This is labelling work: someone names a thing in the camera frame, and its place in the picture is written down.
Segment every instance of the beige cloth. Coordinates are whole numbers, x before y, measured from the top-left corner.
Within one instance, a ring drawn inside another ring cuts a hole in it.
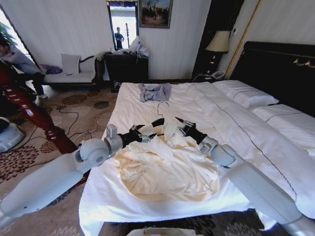
[[[119,177],[135,197],[198,202],[219,190],[217,166],[177,126],[144,126],[141,133],[164,135],[155,136],[148,144],[134,142],[114,157]]]

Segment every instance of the headboard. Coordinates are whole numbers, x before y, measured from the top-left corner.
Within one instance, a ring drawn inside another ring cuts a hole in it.
[[[230,79],[315,117],[315,45],[246,42]]]

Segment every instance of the framed painting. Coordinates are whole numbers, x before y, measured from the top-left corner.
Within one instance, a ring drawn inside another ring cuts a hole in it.
[[[169,29],[173,0],[139,0],[140,27]]]

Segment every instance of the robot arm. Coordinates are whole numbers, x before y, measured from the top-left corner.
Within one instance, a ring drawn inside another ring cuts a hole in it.
[[[185,125],[179,127],[183,135],[196,140],[200,151],[211,156],[256,209],[275,219],[290,235],[315,235],[314,221],[304,216],[293,199],[264,173],[240,157],[229,145],[220,145],[217,140],[199,132],[195,123],[176,119]]]
[[[75,185],[85,172],[100,166],[131,142],[148,143],[156,134],[143,135],[133,126],[126,134],[117,134],[114,125],[107,126],[104,141],[90,139],[80,149],[64,154],[26,176],[0,202],[0,228],[20,216],[38,211]]]

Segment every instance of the lampshade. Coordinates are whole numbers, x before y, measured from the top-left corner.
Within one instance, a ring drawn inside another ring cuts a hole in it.
[[[217,31],[210,44],[206,47],[206,50],[212,52],[228,52],[229,36],[230,31]]]

